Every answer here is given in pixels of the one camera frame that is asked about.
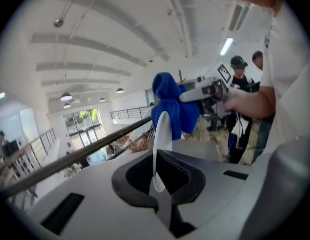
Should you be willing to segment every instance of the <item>man wearing black cap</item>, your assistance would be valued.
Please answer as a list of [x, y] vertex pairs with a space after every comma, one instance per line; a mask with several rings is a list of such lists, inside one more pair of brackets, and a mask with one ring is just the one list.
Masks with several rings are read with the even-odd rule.
[[[247, 62], [245, 62], [241, 56], [234, 56], [230, 61], [230, 65], [234, 70], [234, 78], [232, 80], [233, 87], [251, 93], [252, 84], [254, 83], [254, 81], [251, 78], [246, 77], [244, 75], [245, 67], [247, 67]], [[242, 122], [248, 123], [246, 129], [245, 126], [242, 124]], [[241, 133], [238, 133], [237, 130], [232, 133], [236, 123], [239, 124], [238, 129], [239, 131], [241, 131]], [[243, 153], [245, 152], [249, 140], [251, 124], [252, 124], [252, 118], [249, 118], [241, 114], [238, 114], [237, 117], [236, 112], [235, 111], [232, 112], [232, 115], [230, 116], [227, 122], [227, 128], [229, 131], [229, 137], [228, 137], [229, 155], [227, 156], [227, 160], [230, 163], [237, 164], [240, 161]]]

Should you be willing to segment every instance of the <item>black hair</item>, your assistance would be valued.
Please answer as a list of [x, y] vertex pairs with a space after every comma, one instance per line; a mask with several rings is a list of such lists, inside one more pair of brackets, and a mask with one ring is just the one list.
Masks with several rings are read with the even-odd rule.
[[257, 58], [263, 58], [263, 53], [261, 51], [255, 51], [253, 54], [253, 57], [251, 58], [252, 61], [254, 61]]

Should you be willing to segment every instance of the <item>black strip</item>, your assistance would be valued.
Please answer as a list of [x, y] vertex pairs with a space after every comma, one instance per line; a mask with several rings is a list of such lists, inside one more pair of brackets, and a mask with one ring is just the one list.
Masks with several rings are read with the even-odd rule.
[[231, 176], [233, 178], [238, 178], [240, 180], [246, 180], [248, 177], [248, 174], [245, 173], [241, 173], [241, 172], [236, 172], [236, 171], [232, 171], [232, 170], [227, 170], [225, 171], [223, 174], [227, 175], [227, 176]]
[[85, 197], [81, 194], [69, 194], [51, 214], [41, 222], [41, 225], [52, 233], [59, 235], [84, 198]]

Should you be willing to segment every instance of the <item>blue towel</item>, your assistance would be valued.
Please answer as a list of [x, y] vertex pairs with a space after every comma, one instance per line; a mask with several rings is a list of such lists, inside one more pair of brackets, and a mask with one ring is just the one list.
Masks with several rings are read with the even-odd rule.
[[157, 128], [161, 113], [167, 111], [173, 141], [181, 138], [181, 131], [191, 134], [199, 117], [199, 109], [194, 101], [179, 102], [179, 96], [187, 91], [185, 85], [177, 84], [170, 73], [163, 72], [155, 76], [152, 88], [160, 99], [159, 104], [151, 111], [154, 128]]

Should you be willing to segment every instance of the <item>black cap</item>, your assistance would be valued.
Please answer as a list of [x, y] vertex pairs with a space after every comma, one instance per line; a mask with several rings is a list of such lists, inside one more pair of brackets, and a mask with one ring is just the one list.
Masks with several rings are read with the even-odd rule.
[[247, 64], [247, 62], [246, 61], [244, 61], [243, 60], [243, 58], [241, 57], [241, 56], [234, 56], [233, 58], [231, 58], [231, 60], [230, 60], [230, 65], [232, 66], [232, 67], [247, 67], [248, 66], [248, 64]]

